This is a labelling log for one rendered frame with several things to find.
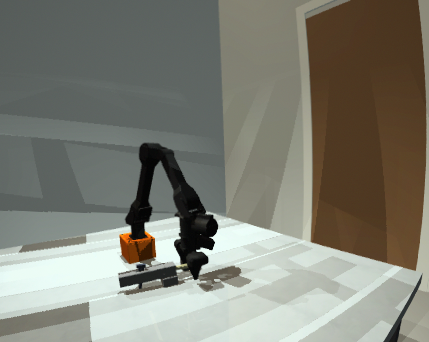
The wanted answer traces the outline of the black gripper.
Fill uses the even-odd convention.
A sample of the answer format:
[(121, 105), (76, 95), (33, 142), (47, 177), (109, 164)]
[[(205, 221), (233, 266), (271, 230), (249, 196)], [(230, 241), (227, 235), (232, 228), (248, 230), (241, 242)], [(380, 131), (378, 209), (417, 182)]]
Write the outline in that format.
[(174, 241), (174, 247), (178, 253), (183, 264), (187, 264), (188, 268), (194, 278), (198, 280), (200, 275), (201, 267), (209, 263), (208, 257), (202, 252), (196, 252), (199, 246), (197, 246), (197, 238), (199, 234), (196, 233), (179, 233), (179, 237)]

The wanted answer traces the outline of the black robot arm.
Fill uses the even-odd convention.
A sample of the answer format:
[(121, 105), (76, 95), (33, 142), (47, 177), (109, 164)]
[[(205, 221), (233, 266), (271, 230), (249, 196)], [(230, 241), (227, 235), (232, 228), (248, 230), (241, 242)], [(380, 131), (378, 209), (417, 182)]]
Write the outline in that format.
[(148, 199), (154, 169), (161, 161), (173, 188), (173, 201), (178, 210), (175, 216), (179, 217), (180, 232), (199, 234), (199, 238), (197, 238), (198, 250), (205, 248), (212, 251), (215, 241), (209, 237), (213, 237), (217, 233), (218, 223), (213, 215), (206, 214), (199, 196), (187, 184), (174, 157), (173, 150), (161, 146), (160, 143), (144, 143), (139, 151), (142, 165), (138, 191), (130, 212), (125, 217), (126, 224), (131, 225), (129, 236), (133, 240), (148, 238), (145, 235), (145, 223), (150, 221), (152, 211)]

